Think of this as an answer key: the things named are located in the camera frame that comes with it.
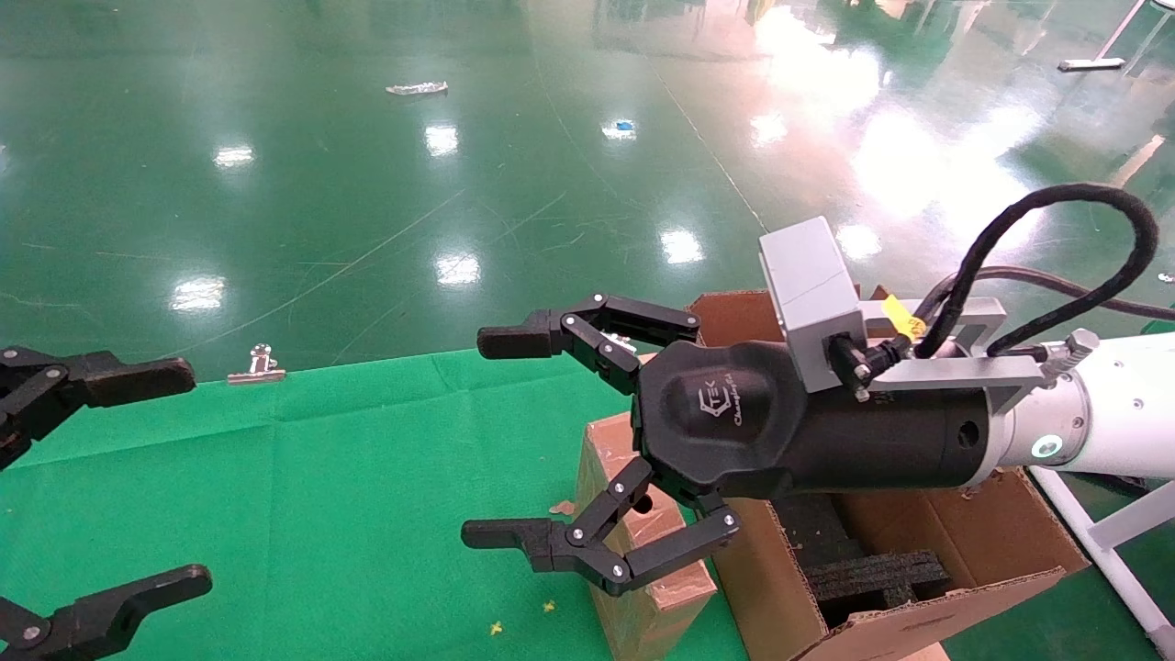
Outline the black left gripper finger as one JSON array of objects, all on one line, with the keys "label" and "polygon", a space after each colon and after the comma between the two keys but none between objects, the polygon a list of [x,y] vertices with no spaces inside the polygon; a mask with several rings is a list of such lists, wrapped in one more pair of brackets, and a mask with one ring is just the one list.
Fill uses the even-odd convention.
[{"label": "black left gripper finger", "polygon": [[125,364],[107,352],[54,356],[1,352],[1,468],[8,468],[80,409],[113,409],[195,389],[182,357]]},{"label": "black left gripper finger", "polygon": [[193,564],[82,596],[48,616],[1,599],[4,660],[101,660],[129,648],[140,623],[212,591],[210,569]]}]

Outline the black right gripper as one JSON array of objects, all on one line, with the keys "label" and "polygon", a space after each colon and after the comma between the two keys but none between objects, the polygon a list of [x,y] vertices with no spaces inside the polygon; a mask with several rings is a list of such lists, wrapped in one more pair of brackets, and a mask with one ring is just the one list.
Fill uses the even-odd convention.
[{"label": "black right gripper", "polygon": [[[736,537],[740,518],[721,495],[948,488],[980,472],[991,431],[981,389],[898,390],[866,402],[847,387],[810,393],[784,343],[689,343],[700,325],[683,309],[593,294],[575,306],[533,310],[521,325],[479,328],[484,359],[569,355],[618,393],[634,394],[643,457],[575,521],[470,520],[461,530],[466,548],[515,548],[536,573],[575,572],[622,596]],[[665,349],[643,365],[620,336]],[[697,521],[627,554],[613,552],[606,537],[659,484],[687,498]]]}]

